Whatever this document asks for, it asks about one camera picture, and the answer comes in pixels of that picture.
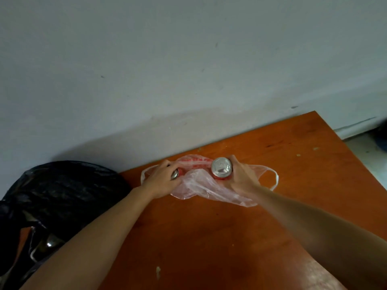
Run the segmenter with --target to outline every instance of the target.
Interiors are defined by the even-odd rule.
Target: person's left arm
[[[99,216],[48,259],[21,290],[97,289],[148,203],[168,195],[181,180],[171,180],[178,163],[164,161],[140,187]]]

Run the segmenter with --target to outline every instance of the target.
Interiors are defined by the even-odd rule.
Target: forearm
[[[149,196],[142,187],[133,189],[58,250],[21,289],[98,288],[130,229],[151,201]]]
[[[387,242],[321,209],[255,187],[252,197],[349,289],[382,289]]]

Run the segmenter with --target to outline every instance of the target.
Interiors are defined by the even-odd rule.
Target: silver can top
[[[228,158],[216,158],[211,164],[212,173],[219,178],[225,178],[233,172],[233,165]]]
[[[171,180],[176,179],[177,177],[179,177],[179,168],[172,172]]]

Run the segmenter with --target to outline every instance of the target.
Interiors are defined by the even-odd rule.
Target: orange wooden surface
[[[190,153],[209,158],[233,153],[242,162],[269,166],[279,174],[277,193],[387,239],[386,190],[316,112],[169,159]],[[149,165],[122,175],[137,186]],[[261,207],[166,196],[140,216],[101,289],[343,287]]]

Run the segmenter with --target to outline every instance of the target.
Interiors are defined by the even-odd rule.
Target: person's left hand
[[[160,198],[170,194],[172,190],[181,184],[179,177],[171,180],[173,171],[179,166],[179,163],[171,164],[170,161],[164,160],[148,179],[143,182],[143,189],[149,191],[152,194],[152,198]]]

